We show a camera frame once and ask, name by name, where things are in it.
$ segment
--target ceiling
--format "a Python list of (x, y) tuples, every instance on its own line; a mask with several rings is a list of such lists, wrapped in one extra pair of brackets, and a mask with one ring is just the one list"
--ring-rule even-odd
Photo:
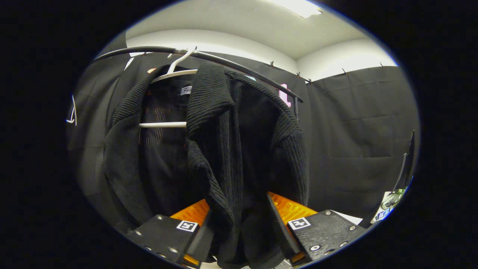
[(294, 60), (333, 44), (368, 39), (331, 12), (320, 10), (320, 15), (302, 18), (267, 0), (185, 0), (132, 26), (126, 39), (164, 30), (210, 30), (248, 38)]

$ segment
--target ceiling light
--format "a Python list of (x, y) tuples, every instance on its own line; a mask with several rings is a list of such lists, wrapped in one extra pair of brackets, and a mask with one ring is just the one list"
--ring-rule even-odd
[(308, 18), (314, 14), (322, 14), (315, 4), (305, 0), (268, 0), (283, 8), (286, 8), (302, 18)]

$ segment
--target hanger hook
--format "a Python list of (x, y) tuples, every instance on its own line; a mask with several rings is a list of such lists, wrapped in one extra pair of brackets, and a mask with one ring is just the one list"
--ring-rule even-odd
[(167, 74), (171, 74), (174, 72), (174, 68), (176, 68), (176, 65), (179, 64), (180, 62), (184, 61), (186, 58), (188, 58), (192, 53), (194, 52), (194, 49), (188, 48), (186, 54), (181, 56), (179, 59), (175, 60), (171, 66), (169, 66)]

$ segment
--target black clothing rod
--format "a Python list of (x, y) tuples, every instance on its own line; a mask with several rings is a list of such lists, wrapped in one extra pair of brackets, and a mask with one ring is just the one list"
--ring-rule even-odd
[[(169, 48), (169, 47), (161, 47), (161, 46), (140, 46), (140, 47), (123, 48), (123, 49), (114, 50), (112, 52), (105, 53), (105, 54), (99, 56), (98, 58), (94, 59), (92, 61), (92, 63), (95, 63), (99, 60), (102, 60), (102, 59), (105, 59), (105, 58), (108, 58), (108, 57), (111, 57), (111, 56), (116, 56), (116, 55), (126, 54), (126, 53), (133, 53), (133, 52), (163, 52), (163, 53), (172, 53), (172, 54), (184, 55), (184, 54), (186, 54), (187, 50), (185, 50), (185, 49), (175, 49), (175, 48)], [(221, 65), (236, 69), (238, 71), (244, 72), (248, 75), (251, 75), (255, 78), (258, 78), (258, 79), (266, 82), (269, 85), (274, 86), (276, 89), (287, 93), (287, 95), (290, 95), (294, 98), (297, 98), (299, 100), (299, 102), (301, 102), (301, 103), (304, 102), (304, 100), (302, 100), (302, 98), (300, 98), (297, 94), (295, 94), (295, 93), (291, 92), (290, 90), (284, 88), (279, 83), (267, 78), (264, 75), (261, 75), (261, 74), (257, 73), (256, 71), (253, 71), (253, 70), (251, 70), (251, 69), (249, 69), (245, 66), (242, 66), (242, 65), (237, 64), (235, 62), (231, 62), (231, 61), (223, 59), (221, 57), (217, 57), (217, 56), (207, 54), (207, 53), (204, 53), (204, 52), (200, 52), (200, 51), (194, 51), (190, 56), (195, 57), (195, 58), (200, 58), (200, 59), (203, 59), (203, 60), (207, 60), (207, 61), (211, 61), (211, 62), (214, 62), (214, 63), (217, 63), (217, 64), (221, 64)]]
[(299, 119), (299, 103), (297, 102), (297, 97), (294, 97), (294, 115)]

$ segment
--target ribbed collar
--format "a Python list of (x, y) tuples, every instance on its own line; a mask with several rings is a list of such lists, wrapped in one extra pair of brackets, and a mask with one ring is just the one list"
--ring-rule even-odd
[(187, 105), (187, 136), (193, 138), (202, 125), (233, 106), (224, 67), (210, 63), (201, 64)]
[[(113, 125), (141, 113), (142, 100), (151, 81), (165, 74), (169, 66), (164, 65), (155, 69), (128, 92), (113, 114)], [(187, 69), (176, 67), (176, 70)], [(226, 83), (224, 67), (211, 63), (201, 64), (193, 80), (187, 106), (186, 133), (188, 137), (194, 137), (201, 126), (229, 110), (232, 106), (234, 106), (234, 101)]]

